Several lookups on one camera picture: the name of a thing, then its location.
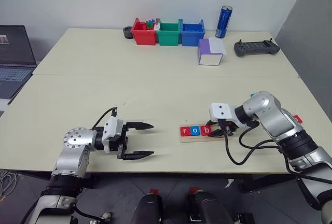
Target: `green bin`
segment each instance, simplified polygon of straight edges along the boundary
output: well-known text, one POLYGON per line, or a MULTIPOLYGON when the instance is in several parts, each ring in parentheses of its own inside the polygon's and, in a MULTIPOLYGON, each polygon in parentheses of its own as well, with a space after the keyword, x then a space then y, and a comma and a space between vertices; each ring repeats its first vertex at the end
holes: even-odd
POLYGON ((159 30, 156 30, 160 45, 177 46, 180 37, 180 21, 177 23, 159 22, 159 30))

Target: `floor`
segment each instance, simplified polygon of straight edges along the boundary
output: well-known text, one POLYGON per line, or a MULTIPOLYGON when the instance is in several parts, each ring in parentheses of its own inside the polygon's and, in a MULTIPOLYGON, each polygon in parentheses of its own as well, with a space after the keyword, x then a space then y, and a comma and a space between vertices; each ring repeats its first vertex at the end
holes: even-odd
MULTIPOLYGON (((113 213, 114 224, 130 223, 135 207, 151 188, 162 196, 165 224, 186 223, 185 197, 190 187, 199 187, 217 196, 231 213, 253 213, 256 224, 320 224, 320 212, 304 200, 294 181, 278 184, 254 193, 240 193, 235 180, 229 188, 227 179, 202 177, 144 177, 104 175, 95 189, 85 189, 79 195, 78 208, 101 216, 113 213)), ((0 222, 17 224, 45 189, 47 181, 18 175, 14 192, 0 202, 0 222)), ((89 219, 78 216, 80 224, 89 219)))

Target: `laptop screen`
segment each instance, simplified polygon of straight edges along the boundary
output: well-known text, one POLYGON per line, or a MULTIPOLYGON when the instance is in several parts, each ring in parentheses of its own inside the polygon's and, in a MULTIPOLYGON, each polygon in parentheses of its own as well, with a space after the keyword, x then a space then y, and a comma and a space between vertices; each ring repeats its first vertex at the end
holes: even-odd
POLYGON ((0 25, 0 64, 36 65, 23 25, 0 25))

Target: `energy drink can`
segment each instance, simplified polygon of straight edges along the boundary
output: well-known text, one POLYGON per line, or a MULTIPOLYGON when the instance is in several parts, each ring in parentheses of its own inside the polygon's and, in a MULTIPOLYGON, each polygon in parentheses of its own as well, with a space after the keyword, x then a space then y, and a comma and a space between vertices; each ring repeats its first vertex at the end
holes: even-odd
POLYGON ((218 27, 216 30, 216 37, 223 38, 227 32, 227 26, 230 16, 232 15, 233 8, 228 5, 224 5, 220 11, 220 17, 218 21, 218 27))

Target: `black controller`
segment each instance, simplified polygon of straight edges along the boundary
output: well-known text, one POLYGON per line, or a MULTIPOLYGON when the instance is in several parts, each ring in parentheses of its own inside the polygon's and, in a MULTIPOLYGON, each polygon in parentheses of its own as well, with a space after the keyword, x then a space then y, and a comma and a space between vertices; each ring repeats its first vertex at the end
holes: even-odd
POLYGON ((277 54, 280 48, 272 42, 272 38, 269 41, 254 41, 252 43, 243 43, 240 39, 234 44, 234 50, 237 56, 243 57, 246 54, 277 54))

